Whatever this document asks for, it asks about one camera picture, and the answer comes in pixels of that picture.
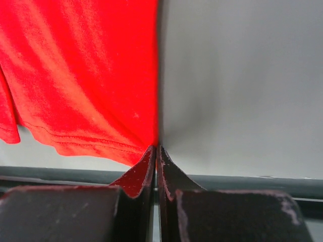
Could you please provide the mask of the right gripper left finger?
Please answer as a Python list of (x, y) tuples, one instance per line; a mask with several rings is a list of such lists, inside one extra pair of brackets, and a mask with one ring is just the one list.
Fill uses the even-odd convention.
[(112, 241), (152, 241), (155, 182), (155, 147), (111, 183), (122, 191), (114, 221)]

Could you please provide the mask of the red t-shirt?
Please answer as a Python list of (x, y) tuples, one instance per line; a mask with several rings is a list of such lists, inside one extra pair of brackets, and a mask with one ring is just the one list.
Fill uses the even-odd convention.
[(157, 1), (1, 1), (1, 139), (133, 166), (157, 144)]

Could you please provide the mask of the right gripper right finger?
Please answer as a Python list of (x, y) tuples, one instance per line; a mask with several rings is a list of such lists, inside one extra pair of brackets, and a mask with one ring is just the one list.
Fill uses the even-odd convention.
[(204, 188), (173, 163), (162, 145), (157, 147), (156, 170), (161, 241), (180, 241), (176, 190), (203, 191)]

